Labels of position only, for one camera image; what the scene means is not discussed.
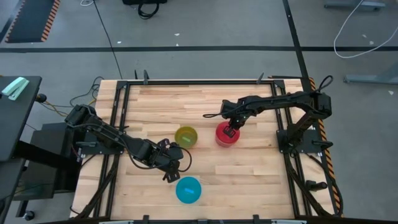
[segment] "black line on floor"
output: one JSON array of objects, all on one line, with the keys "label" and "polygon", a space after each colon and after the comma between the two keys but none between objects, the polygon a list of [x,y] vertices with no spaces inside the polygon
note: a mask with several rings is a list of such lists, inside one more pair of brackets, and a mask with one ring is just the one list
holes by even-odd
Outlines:
[{"label": "black line on floor", "polygon": [[[187,47],[113,47],[115,52],[184,52],[184,51],[293,51],[291,47],[278,46],[187,46]],[[110,47],[65,48],[1,48],[0,53],[74,53],[112,52]]]},{"label": "black line on floor", "polygon": [[298,65],[300,67],[301,76],[308,78],[307,67],[305,66],[303,52],[301,51],[299,37],[297,36],[296,26],[294,25],[293,15],[290,11],[289,2],[283,0],[287,22],[289,23],[290,33],[292,34],[293,44],[296,51],[296,56],[298,60]]},{"label": "black line on floor", "polygon": [[14,22],[15,17],[17,16],[17,13],[19,12],[19,8],[22,5],[23,0],[19,0],[17,5],[15,6],[13,12],[11,13],[10,17],[8,18],[6,25],[2,28],[2,31],[0,32],[0,42],[4,39],[4,37],[7,34],[8,29],[10,28],[12,22]]},{"label": "black line on floor", "polygon": [[[296,51],[293,46],[186,46],[186,47],[114,47],[115,52],[188,52],[188,51]],[[333,52],[333,47],[301,47],[302,52]],[[337,47],[339,52],[364,52],[371,47]],[[394,52],[398,46],[381,47],[375,51]],[[0,48],[0,53],[90,53],[112,52],[110,47],[48,47],[48,48]]]},{"label": "black line on floor", "polygon": [[[365,52],[373,49],[374,47],[336,47],[337,52]],[[333,47],[302,47],[301,51],[304,52],[334,52]],[[398,46],[385,46],[375,51],[388,52],[398,51]]]}]

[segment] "black bag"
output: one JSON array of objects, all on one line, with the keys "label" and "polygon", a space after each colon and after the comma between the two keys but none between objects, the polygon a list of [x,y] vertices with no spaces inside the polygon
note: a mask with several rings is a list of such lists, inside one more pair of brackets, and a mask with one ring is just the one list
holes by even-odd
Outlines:
[{"label": "black bag", "polygon": [[[143,0],[123,0],[123,4],[129,5],[129,6],[131,6],[133,4],[140,4],[142,2],[143,2]],[[166,3],[167,0],[146,0],[146,1],[144,1],[144,4],[156,4],[157,2],[163,4],[163,3]]]},{"label": "black bag", "polygon": [[[156,14],[159,10],[160,3],[166,3],[167,0],[123,0],[123,4],[131,6],[133,4],[138,4],[138,15],[141,19],[149,19]],[[156,4],[156,9],[152,13],[146,13],[141,10],[144,4]]]}]

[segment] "hazard tape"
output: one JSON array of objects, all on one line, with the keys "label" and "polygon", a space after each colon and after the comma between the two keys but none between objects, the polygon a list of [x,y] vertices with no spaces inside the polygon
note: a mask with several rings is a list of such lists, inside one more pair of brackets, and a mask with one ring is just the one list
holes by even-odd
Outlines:
[{"label": "hazard tape", "polygon": [[17,20],[18,20],[19,14],[21,13],[21,10],[22,10],[22,7],[24,7],[24,4],[25,4],[25,0],[23,0],[23,2],[21,3],[21,6],[20,6],[20,8],[19,8],[19,11],[18,11],[17,15],[15,16],[14,22],[12,22],[12,24],[11,24],[11,26],[10,26],[10,29],[8,30],[8,34],[7,34],[6,39],[5,39],[6,43],[8,43],[8,38],[10,38],[10,34],[11,34],[11,32],[12,32],[12,29],[14,28],[14,24],[15,24],[15,23],[17,22]]},{"label": "hazard tape", "polygon": [[51,12],[49,14],[49,18],[47,19],[47,22],[45,23],[45,27],[44,27],[42,38],[41,38],[42,42],[45,42],[50,35],[50,30],[51,30],[52,24],[55,20],[55,15],[57,14],[59,7],[60,7],[60,0],[54,0],[54,3],[52,4]]},{"label": "hazard tape", "polygon": [[[312,90],[316,90],[316,86],[315,86],[315,82],[313,80],[313,78],[309,78],[310,79],[310,84],[311,84],[311,89]],[[322,137],[323,141],[326,141],[326,132],[325,132],[325,125],[323,124],[323,121],[321,119],[318,120],[319,123],[319,128],[320,128],[320,134]],[[325,149],[325,157],[326,157],[326,163],[327,166],[329,168],[329,174],[330,177],[332,177],[334,180],[336,180],[336,176],[335,176],[335,172],[333,170],[333,163],[331,162],[331,156],[330,156],[330,151],[329,149]],[[333,197],[335,198],[335,205],[337,210],[340,209],[340,198],[337,194],[337,190],[334,186],[332,186],[332,190],[333,190]]]}]

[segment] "black floor mat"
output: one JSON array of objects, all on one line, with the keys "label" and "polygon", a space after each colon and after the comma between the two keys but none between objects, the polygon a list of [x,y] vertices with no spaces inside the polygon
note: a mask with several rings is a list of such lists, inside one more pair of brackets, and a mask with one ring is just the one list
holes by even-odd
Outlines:
[{"label": "black floor mat", "polygon": [[7,43],[44,42],[50,34],[60,0],[23,0]]}]

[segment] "white cable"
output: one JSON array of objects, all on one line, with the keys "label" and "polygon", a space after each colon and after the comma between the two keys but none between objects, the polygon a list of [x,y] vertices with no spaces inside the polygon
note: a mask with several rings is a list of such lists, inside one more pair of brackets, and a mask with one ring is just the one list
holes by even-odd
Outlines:
[{"label": "white cable", "polygon": [[341,31],[343,30],[344,26],[346,25],[348,19],[354,14],[355,10],[362,4],[363,1],[364,1],[364,0],[361,0],[361,2],[355,7],[355,9],[351,12],[351,14],[350,14],[350,15],[347,17],[347,19],[344,21],[343,25],[342,25],[341,28],[340,28],[340,31],[338,32],[338,34],[337,34],[337,36],[336,36],[336,38],[335,38],[335,41],[333,42],[333,48],[335,49],[335,53],[336,53],[337,56],[339,56],[339,57],[341,57],[341,58],[355,58],[355,57],[358,57],[358,56],[360,56],[360,55],[364,55],[364,54],[367,54],[367,53],[372,52],[372,51],[374,51],[374,50],[377,50],[377,49],[379,49],[380,47],[382,47],[383,45],[385,45],[386,43],[388,43],[388,42],[395,36],[395,34],[396,34],[397,31],[398,31],[398,26],[397,26],[396,30],[394,31],[394,33],[391,35],[391,37],[390,37],[388,40],[386,40],[384,43],[382,43],[382,44],[379,45],[378,47],[375,47],[375,48],[373,48],[373,49],[371,49],[371,50],[368,50],[368,51],[366,51],[366,52],[362,52],[362,53],[360,53],[360,54],[352,55],[352,56],[341,56],[340,54],[338,54],[338,53],[337,53],[337,50],[336,50],[336,40],[337,40],[338,36],[340,35]]},{"label": "white cable", "polygon": [[90,3],[88,3],[88,4],[83,4],[84,1],[88,1],[88,0],[81,0],[81,2],[80,2],[80,5],[81,5],[81,6],[90,6],[90,5],[92,5],[92,4],[94,3],[94,0],[91,0]]}]

